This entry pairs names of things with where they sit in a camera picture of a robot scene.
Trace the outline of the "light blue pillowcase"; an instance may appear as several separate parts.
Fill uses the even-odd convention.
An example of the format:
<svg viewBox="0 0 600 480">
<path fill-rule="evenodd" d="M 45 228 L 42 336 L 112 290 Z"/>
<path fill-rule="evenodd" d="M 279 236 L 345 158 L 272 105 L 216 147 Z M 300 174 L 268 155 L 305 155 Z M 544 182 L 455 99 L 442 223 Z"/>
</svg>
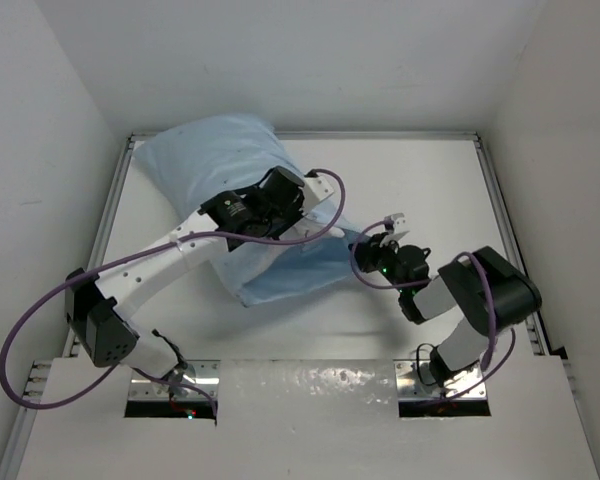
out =
<svg viewBox="0 0 600 480">
<path fill-rule="evenodd" d="M 225 191 L 247 187 L 277 166 L 302 177 L 273 126 L 248 114 L 208 117 L 166 130 L 137 147 L 137 165 L 165 196 L 180 219 Z M 224 288 L 244 306 L 306 295 L 351 276 L 348 246 L 359 228 L 337 215 L 331 201 L 318 205 L 298 227 L 297 239 L 329 221 L 329 233 L 294 246 L 248 243 L 212 260 Z"/>
</svg>

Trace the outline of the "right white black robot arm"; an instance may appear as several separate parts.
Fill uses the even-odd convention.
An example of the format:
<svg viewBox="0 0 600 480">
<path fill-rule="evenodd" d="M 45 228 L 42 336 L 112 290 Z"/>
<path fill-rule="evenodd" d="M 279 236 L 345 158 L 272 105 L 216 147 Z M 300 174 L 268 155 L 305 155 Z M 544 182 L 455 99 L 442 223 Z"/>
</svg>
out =
<svg viewBox="0 0 600 480">
<path fill-rule="evenodd" d="M 463 318 L 429 354 L 420 382 L 441 387 L 476 363 L 487 368 L 497 337 L 536 313 L 542 296 L 532 280 L 486 246 L 430 274 L 429 248 L 399 245 L 385 233 L 363 235 L 349 245 L 355 273 L 380 273 L 398 291 L 398 304 L 410 322 L 421 325 L 454 307 Z"/>
</svg>

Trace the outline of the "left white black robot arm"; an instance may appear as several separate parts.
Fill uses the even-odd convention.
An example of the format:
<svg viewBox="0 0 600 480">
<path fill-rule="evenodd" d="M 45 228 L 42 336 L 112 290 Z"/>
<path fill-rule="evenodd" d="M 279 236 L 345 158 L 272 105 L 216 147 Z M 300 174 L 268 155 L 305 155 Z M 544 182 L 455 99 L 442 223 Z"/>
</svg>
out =
<svg viewBox="0 0 600 480">
<path fill-rule="evenodd" d="M 67 291 L 67 319 L 93 365 L 124 364 L 163 379 L 180 378 L 186 362 L 157 330 L 133 323 L 140 308 L 185 274 L 242 245 L 242 237 L 280 239 L 309 211 L 308 176 L 273 167 L 259 182 L 222 191 L 150 246 L 150 255 L 108 272 L 78 269 Z"/>
</svg>

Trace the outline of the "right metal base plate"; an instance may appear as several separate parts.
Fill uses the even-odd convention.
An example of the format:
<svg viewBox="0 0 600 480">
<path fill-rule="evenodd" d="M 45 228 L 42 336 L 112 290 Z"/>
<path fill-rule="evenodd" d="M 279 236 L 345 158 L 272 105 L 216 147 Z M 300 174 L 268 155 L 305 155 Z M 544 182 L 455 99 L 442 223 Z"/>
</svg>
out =
<svg viewBox="0 0 600 480">
<path fill-rule="evenodd" d="M 445 380 L 443 386 L 434 382 L 427 359 L 397 360 L 394 362 L 394 370 L 398 398 L 401 401 L 432 401 L 450 397 L 455 401 L 487 400 L 483 372 L 477 365 L 457 372 Z"/>
</svg>

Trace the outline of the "metal base plate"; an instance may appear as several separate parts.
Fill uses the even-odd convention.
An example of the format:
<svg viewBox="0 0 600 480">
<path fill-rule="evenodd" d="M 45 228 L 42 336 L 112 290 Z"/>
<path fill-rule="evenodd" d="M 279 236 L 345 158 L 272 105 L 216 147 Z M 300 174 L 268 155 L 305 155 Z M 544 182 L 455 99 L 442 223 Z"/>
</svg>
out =
<svg viewBox="0 0 600 480">
<path fill-rule="evenodd" d="M 432 401 L 450 397 L 455 401 L 487 400 L 483 372 L 477 365 L 457 372 L 445 380 L 443 386 L 434 382 L 427 359 L 397 360 L 394 362 L 394 370 L 398 398 L 401 401 Z"/>
<path fill-rule="evenodd" d="M 148 380 L 134 372 L 131 376 L 128 399 L 141 402 L 204 402 L 206 396 L 216 400 L 219 393 L 220 363 L 218 361 L 189 361 L 181 377 L 175 382 L 194 385 L 199 391 L 183 387 L 173 388 Z"/>
</svg>

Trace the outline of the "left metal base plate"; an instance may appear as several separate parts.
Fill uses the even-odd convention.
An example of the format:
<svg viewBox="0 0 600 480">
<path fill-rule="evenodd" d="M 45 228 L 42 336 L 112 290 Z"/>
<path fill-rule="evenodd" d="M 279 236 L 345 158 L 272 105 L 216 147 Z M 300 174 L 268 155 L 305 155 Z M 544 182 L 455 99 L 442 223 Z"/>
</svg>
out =
<svg viewBox="0 0 600 480">
<path fill-rule="evenodd" d="M 128 399 L 141 402 L 204 402 L 206 396 L 216 400 L 219 393 L 220 363 L 218 361 L 189 361 L 181 377 L 175 382 L 194 385 L 199 391 L 183 387 L 173 388 L 148 380 L 134 372 L 131 376 Z"/>
</svg>

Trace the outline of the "aluminium table frame rail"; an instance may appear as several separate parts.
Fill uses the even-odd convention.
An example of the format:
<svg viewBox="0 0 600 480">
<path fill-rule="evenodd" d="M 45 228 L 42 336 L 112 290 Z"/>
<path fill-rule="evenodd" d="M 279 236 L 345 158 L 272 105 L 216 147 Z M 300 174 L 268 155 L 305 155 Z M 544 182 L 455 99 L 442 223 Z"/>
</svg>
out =
<svg viewBox="0 0 600 480">
<path fill-rule="evenodd" d="M 439 266 L 489 244 L 520 256 L 492 165 L 474 134 L 282 133 L 304 168 L 338 172 L 347 217 L 365 226 L 404 211 L 413 243 Z M 562 361 L 502 338 L 502 369 L 480 417 L 403 418 L 397 369 L 437 343 L 451 311 L 406 322 L 389 292 L 356 281 L 253 309 L 206 268 L 137 315 L 220 371 L 219 418 L 128 418 L 132 374 L 58 410 L 21 411 L 2 479 L 591 479 L 595 466 Z"/>
</svg>

